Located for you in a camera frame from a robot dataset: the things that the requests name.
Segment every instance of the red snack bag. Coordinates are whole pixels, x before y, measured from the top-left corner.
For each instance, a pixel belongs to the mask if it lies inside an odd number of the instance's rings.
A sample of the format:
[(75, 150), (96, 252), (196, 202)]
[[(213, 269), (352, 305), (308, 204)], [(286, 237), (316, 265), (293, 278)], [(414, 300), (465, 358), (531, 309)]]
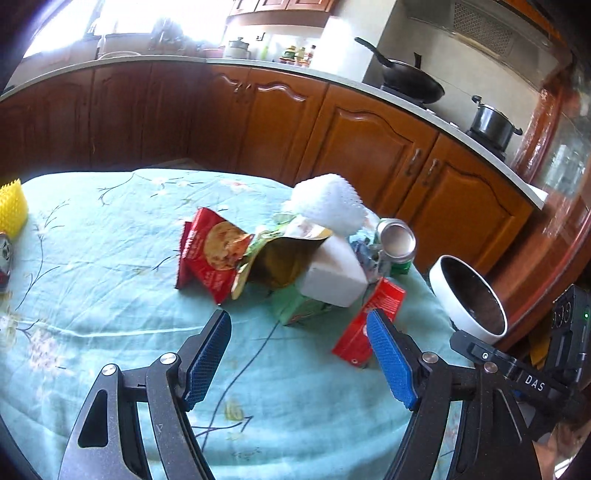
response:
[(211, 292), (217, 304), (223, 302), (232, 289), (236, 266), (252, 237), (216, 212), (200, 208), (181, 247), (177, 288), (188, 282), (190, 271)]
[(179, 255), (179, 260), (178, 260), (177, 284), (174, 286), (174, 288), (176, 288), (177, 290), (184, 288), (187, 285), (187, 283), (189, 283), (189, 281), (191, 281), (191, 279), (194, 277), (193, 272), (191, 272), (191, 269), (189, 268), (189, 266), (187, 265), (187, 263), (183, 259), (184, 246), (187, 244), (187, 238), (189, 238), (189, 232), (191, 231), (191, 225), (192, 225), (191, 222), (185, 222), (184, 228), (183, 228), (183, 234), (181, 236), (180, 249), (179, 249), (181, 254)]
[(332, 352), (356, 367), (364, 367), (373, 354), (366, 329), (368, 313), (382, 309), (392, 321), (398, 313), (406, 292), (382, 278), (361, 312), (349, 324)]

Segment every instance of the cooking pot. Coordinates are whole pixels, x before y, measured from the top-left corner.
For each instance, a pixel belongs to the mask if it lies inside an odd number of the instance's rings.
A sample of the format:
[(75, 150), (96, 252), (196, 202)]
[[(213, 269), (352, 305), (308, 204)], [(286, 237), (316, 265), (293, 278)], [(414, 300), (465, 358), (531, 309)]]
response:
[(409, 96), (421, 103), (437, 102), (445, 90), (429, 74), (421, 70), (421, 56), (414, 54), (415, 65), (403, 61), (388, 60), (379, 50), (363, 38), (356, 37), (355, 41), (368, 48), (383, 65), (384, 85)]
[(250, 59), (251, 52), (248, 50), (249, 44), (242, 41), (244, 37), (238, 37), (238, 40), (228, 42), (223, 56), (226, 59)]
[(481, 96), (473, 96), (472, 101), (478, 105), (478, 111), (470, 130), (498, 150), (504, 152), (507, 149), (513, 134), (523, 135), (523, 130), (517, 129), (502, 112), (482, 103)]

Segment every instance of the blue gripper pad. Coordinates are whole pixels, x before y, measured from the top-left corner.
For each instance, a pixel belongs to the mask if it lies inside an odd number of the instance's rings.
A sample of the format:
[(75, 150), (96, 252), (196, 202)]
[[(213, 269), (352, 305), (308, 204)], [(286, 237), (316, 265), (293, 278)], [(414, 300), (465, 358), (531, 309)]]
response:
[(368, 314), (367, 332), (375, 356), (378, 358), (394, 398), (404, 403), (406, 408), (412, 410), (418, 402), (418, 396), (413, 385), (412, 370), (396, 345), (394, 338), (392, 338), (392, 335), (390, 335), (375, 311)]
[(205, 398), (217, 366), (226, 351), (231, 334), (232, 322), (230, 316), (224, 312), (189, 371), (189, 389), (183, 397), (186, 411), (191, 411), (197, 403)]

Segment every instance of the range hood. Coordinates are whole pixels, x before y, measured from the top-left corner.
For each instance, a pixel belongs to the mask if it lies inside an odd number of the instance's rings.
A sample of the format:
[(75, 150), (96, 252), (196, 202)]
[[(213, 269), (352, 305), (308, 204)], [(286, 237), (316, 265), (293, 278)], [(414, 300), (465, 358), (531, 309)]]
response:
[(558, 65), (548, 35), (494, 0), (403, 0), (409, 18), (442, 28), (536, 89)]

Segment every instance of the soda can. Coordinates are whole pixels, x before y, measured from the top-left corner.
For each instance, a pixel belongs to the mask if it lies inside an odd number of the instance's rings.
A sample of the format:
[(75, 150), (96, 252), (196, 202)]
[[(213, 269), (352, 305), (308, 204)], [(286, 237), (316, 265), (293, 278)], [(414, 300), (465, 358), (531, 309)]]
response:
[(0, 293), (8, 288), (8, 279), (12, 270), (12, 242), (8, 235), (0, 232)]
[(417, 254), (417, 239), (406, 223), (396, 218), (381, 220), (375, 242), (382, 248), (379, 262), (382, 275), (408, 273)]

